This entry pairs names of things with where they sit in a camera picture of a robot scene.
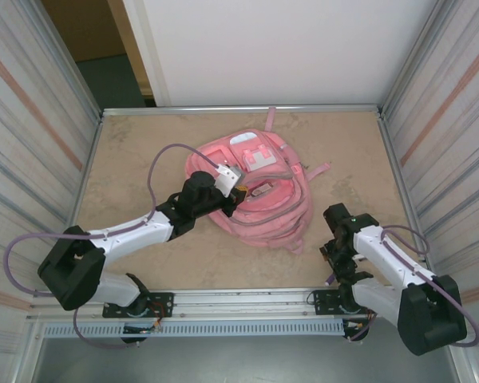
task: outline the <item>beige floor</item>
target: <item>beige floor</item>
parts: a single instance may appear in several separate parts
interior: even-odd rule
[[[148,167],[165,145],[198,147],[241,129],[262,129],[265,118],[263,113],[106,117],[78,223],[98,229],[145,214],[151,206]],[[277,113],[274,132],[309,169],[331,164],[311,182],[314,218],[302,255],[249,247],[204,217],[186,235],[131,254],[109,270],[134,273],[152,289],[321,286],[331,273],[318,250],[331,239],[322,216],[329,205],[343,202],[352,214],[369,212],[382,225],[406,224],[373,113]],[[187,155],[174,148],[160,158],[153,176],[158,203],[181,189]],[[359,269],[373,271],[368,262]]]

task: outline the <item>pink backpack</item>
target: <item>pink backpack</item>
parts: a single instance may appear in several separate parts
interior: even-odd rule
[[[222,211],[209,216],[243,242],[261,247],[303,250],[303,233],[312,218],[309,181],[330,168],[323,164],[305,173],[298,155],[279,135],[271,132],[275,108],[270,108],[264,132],[249,129],[214,140],[199,148],[216,164],[235,165],[246,176],[245,200],[231,218]],[[186,176],[212,166],[196,154],[186,161]]]

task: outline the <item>white panel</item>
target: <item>white panel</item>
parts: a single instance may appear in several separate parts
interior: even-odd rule
[[[125,0],[160,106],[379,103],[434,0]]]

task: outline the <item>pink strap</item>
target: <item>pink strap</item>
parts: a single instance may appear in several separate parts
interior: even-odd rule
[[[298,241],[293,242],[291,245],[286,245],[285,247],[292,253],[300,255],[303,252],[303,240],[299,239]]]
[[[265,132],[271,132],[273,126],[273,120],[275,119],[275,106],[271,106],[268,109],[268,117],[266,119],[266,124],[264,125]]]
[[[307,173],[307,175],[306,175],[307,181],[311,182],[314,179],[314,177],[316,177],[317,175],[319,175],[323,172],[326,172],[328,169],[330,169],[330,164],[328,164],[327,162],[325,162],[323,165],[319,165],[312,172]]]

